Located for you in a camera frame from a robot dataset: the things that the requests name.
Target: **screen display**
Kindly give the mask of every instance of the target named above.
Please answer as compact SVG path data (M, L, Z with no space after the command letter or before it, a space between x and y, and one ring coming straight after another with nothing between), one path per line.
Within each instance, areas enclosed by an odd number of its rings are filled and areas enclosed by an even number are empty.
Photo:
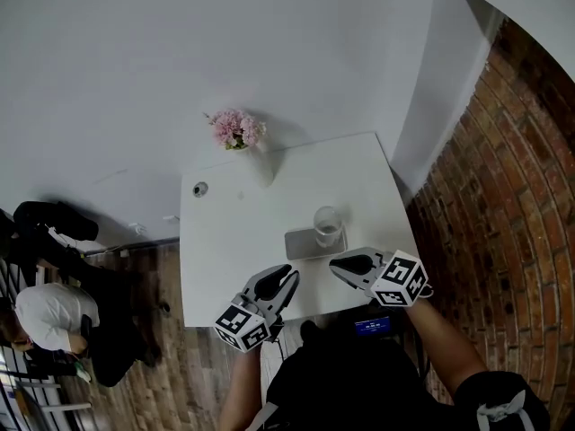
M356 322L356 333L359 336L385 334L392 329L389 316L376 320Z

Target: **white shirt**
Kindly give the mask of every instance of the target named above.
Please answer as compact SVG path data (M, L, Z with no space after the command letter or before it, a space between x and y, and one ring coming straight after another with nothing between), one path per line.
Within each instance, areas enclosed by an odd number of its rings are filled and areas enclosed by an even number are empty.
M82 315L100 325L98 305L79 287L58 283L27 287L16 296L16 316L32 341L50 351L70 351L68 332L79 334Z

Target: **person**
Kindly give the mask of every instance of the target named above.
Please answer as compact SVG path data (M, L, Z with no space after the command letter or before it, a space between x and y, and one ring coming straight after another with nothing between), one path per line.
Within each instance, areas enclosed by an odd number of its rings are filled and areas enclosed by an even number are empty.
M10 298L0 297L0 315L10 311L11 308ZM4 339L1 332L0 346L24 352L26 371L37 378L44 378L46 375L77 376L87 383L92 381L92 377L86 372L82 363L73 355L70 356L62 351L48 351L34 344L30 346L28 340L23 343L10 343Z
M280 367L264 408L261 346L238 354L219 429L549 429L547 410L520 375L489 372L428 301L406 312L454 406L433 399L392 340L347 339L307 321L304 344Z
M15 308L0 312L0 333L21 351L38 345L80 356L89 348L96 380L111 387L135 360L153 367L159 352L132 320L129 283L97 269L101 276L82 288L49 283L22 290Z
M99 232L94 221L62 202L23 202L13 220L0 210L0 257L20 267L28 286L35 283L37 265L58 268L76 279L91 267L76 250L56 241L50 227L78 241L93 241Z

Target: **white wall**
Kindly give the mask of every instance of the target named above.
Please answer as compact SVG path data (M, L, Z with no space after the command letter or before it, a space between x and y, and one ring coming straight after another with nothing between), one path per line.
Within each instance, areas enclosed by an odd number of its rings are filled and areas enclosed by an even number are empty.
M575 0L486 0L537 40L575 81Z
M469 103L500 21L482 0L433 0L415 91L390 162L405 204Z
M0 207L63 198L99 242L178 235L180 177L233 156L202 112L268 121L271 145L376 130L393 153L432 0L0 0Z

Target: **cable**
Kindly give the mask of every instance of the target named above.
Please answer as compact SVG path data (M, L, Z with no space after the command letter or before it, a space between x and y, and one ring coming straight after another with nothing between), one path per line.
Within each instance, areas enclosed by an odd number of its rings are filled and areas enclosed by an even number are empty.
M56 228L51 227L51 228L49 228L49 230L52 230L52 232L57 234L66 246L72 247L72 244L70 244L64 236L62 236L60 233L58 233L56 231ZM72 238L72 239L75 241L74 249L78 249L78 240L76 238Z
M426 284L426 285L423 287L423 289L424 289L424 290L421 290L420 298L430 298L430 297L433 296L433 294L434 294L434 292L435 292L435 291L433 290L433 287L432 287L431 285L429 285L429 284Z
M275 339L274 343L277 343L277 344L278 344L279 353L281 354L281 362L283 363L283 362L286 360L286 358L284 357L284 350L283 350L283 348L281 347L281 343L279 343L279 339Z
M104 251L104 254L107 254L108 252L114 252L119 248L123 248L125 246L125 244L121 244L120 246L114 246L113 248L107 249L106 251Z

